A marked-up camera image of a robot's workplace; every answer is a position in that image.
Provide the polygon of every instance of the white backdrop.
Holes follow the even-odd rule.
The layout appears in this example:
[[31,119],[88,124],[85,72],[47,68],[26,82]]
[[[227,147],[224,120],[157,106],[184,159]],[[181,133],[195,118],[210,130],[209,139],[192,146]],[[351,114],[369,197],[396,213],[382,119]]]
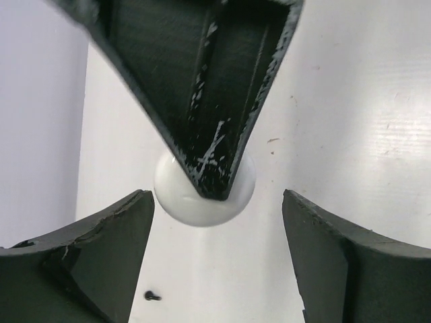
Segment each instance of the white backdrop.
[[[307,0],[248,144],[258,175],[250,205],[211,229],[179,224],[157,206],[133,323],[303,322],[281,218],[285,188],[431,248],[430,12],[429,0]],[[164,149],[90,47],[77,218],[151,190]],[[163,300],[145,301],[148,289]]]
[[42,0],[0,0],[0,246],[75,220],[88,39]]

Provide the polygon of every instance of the ping pong ball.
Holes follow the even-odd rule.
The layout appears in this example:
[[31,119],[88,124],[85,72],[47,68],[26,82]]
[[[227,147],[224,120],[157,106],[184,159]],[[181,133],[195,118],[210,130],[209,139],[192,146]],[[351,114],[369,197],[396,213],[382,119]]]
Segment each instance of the ping pong ball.
[[256,170],[245,151],[232,190],[226,201],[201,197],[170,151],[159,160],[154,192],[163,210],[177,221],[193,227],[220,225],[240,214],[255,190]]

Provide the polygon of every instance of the curved black jaw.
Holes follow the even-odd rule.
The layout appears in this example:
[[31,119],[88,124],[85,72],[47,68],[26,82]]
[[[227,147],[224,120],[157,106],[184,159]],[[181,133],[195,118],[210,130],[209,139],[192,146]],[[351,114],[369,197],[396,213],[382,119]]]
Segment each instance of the curved black jaw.
[[154,213],[151,192],[0,248],[0,322],[127,323]]
[[302,0],[50,0],[90,33],[198,193],[228,198]]
[[431,250],[404,244],[286,191],[283,216],[306,323],[427,323]]

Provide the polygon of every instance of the black screw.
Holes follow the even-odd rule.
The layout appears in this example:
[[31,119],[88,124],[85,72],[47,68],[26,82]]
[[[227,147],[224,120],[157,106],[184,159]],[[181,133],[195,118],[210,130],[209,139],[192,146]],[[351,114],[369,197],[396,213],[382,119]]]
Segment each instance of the black screw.
[[148,301],[161,301],[162,298],[160,296],[154,295],[152,291],[146,291],[145,294],[143,294],[146,300]]

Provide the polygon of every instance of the white floor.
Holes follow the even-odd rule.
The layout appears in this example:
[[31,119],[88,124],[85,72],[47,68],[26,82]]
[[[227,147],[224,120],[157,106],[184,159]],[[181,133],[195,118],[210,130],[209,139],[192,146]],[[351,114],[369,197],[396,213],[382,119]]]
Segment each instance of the white floor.
[[[250,205],[211,229],[157,206],[132,323],[303,322],[285,188],[431,248],[430,12],[428,0],[307,0],[248,144],[258,175]],[[78,218],[152,189],[165,146],[93,47],[82,136]],[[148,289],[163,300],[144,300]]]

